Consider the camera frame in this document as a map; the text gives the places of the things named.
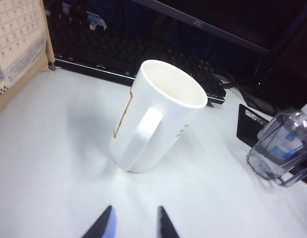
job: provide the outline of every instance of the cable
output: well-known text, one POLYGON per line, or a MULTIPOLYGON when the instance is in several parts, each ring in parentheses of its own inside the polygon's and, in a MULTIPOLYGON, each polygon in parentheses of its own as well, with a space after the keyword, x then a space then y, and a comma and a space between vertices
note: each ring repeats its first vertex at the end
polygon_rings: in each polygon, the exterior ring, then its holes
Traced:
POLYGON ((213 53, 213 51, 215 50, 215 48, 217 47, 219 41, 220 41, 220 38, 217 37, 215 43, 213 44, 212 48, 209 50, 209 52, 208 52, 208 54, 207 54, 207 56, 206 56, 206 58, 205 58, 206 61, 209 60, 209 57, 212 55, 212 53, 213 53))
POLYGON ((259 65, 260 65, 260 61, 261 61, 261 57, 258 59, 257 66, 256 66, 256 69, 254 71, 253 77, 256 75, 256 73, 258 71, 258 68, 259 68, 259 65))
POLYGON ((121 12, 121 17, 122 17, 122 33, 125 32, 126 28, 126 15, 125 15, 125 10, 122 2, 120 0, 115 0, 116 4, 118 5, 120 12, 121 12))

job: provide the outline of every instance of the dark background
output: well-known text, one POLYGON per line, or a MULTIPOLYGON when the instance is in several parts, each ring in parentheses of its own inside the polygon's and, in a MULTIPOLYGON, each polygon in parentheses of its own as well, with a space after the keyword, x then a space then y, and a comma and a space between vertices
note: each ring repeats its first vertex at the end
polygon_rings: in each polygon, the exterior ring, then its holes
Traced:
MULTIPOLYGON (((76 0, 64 0, 65 3, 75 4, 76 0)), ((245 16, 245 21, 247 16, 254 19, 255 17, 260 17, 261 21, 257 22, 257 28, 265 32, 265 26, 269 24, 267 18, 265 18, 266 11, 264 9, 257 9, 256 1, 246 1, 247 6, 244 7, 241 12, 245 16)), ((201 31, 193 26, 182 23, 182 37, 183 42, 189 49, 190 53, 195 55, 200 59, 207 59, 211 64, 222 67, 229 71, 231 74, 236 76, 238 79, 247 79, 258 81, 267 69, 270 67, 271 63, 275 57, 279 54, 280 50, 286 45, 291 36, 297 31, 298 27, 304 21, 307 16, 307 4, 301 10, 299 6, 306 2, 302 1, 293 1, 293 8, 289 10, 287 6, 282 6, 282 0, 274 1, 274 4, 269 4, 267 2, 267 12, 270 15, 273 15, 275 12, 276 15, 285 13, 291 13, 296 15, 292 22, 289 22, 289 27, 281 34, 280 39, 276 40, 276 35, 280 35, 280 32, 269 31, 265 34, 272 36, 272 40, 268 43, 265 43, 267 47, 271 49, 270 53, 265 56, 261 56, 257 53, 254 53, 250 50, 247 50, 236 44, 227 42, 225 40, 218 39, 217 37, 201 31)), ((126 28, 125 34, 129 36, 134 35, 146 35, 150 32, 154 20, 158 12, 149 9, 145 6, 142 6, 138 3, 135 3, 131 0, 121 0, 121 3, 125 11, 125 21, 126 28)), ((108 20, 113 22, 117 26, 121 26, 122 17, 119 8, 115 5, 114 0, 90 0, 89 4, 102 13, 108 20)), ((92 9, 87 7, 87 10, 95 13, 92 9)), ((179 31, 176 30, 170 38, 169 41, 172 45, 176 47, 181 47, 179 31)))

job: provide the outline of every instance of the plastic container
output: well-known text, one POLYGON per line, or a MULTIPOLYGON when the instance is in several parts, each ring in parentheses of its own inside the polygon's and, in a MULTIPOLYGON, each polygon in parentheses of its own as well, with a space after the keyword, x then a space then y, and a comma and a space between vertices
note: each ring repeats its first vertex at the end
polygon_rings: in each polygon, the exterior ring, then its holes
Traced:
POLYGON ((259 141, 247 155, 248 164, 257 174, 285 187, 307 176, 306 167, 284 179, 289 170, 307 160, 307 104, 301 110, 278 113, 257 137, 259 141))

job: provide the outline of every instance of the white desk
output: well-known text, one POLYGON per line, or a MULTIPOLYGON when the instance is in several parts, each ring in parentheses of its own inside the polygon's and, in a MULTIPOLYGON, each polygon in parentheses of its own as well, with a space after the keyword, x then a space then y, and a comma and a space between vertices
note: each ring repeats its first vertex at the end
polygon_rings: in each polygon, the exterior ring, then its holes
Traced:
POLYGON ((117 238, 156 237, 163 205, 182 238, 307 238, 307 185, 253 173, 238 106, 206 107, 146 174, 121 171, 108 139, 129 87, 62 69, 37 75, 0 115, 0 238, 78 238, 111 204, 117 238))

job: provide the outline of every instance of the keyboard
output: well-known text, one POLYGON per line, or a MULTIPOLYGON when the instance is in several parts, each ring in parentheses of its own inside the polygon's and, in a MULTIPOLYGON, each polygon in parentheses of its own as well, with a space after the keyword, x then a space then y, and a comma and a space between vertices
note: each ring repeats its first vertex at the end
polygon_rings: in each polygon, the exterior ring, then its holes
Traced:
POLYGON ((145 60, 168 62, 191 75, 205 90, 209 102, 224 103, 226 92, 205 60, 150 37, 131 38, 97 25, 72 22, 68 15, 47 16, 55 66, 131 85, 145 60))

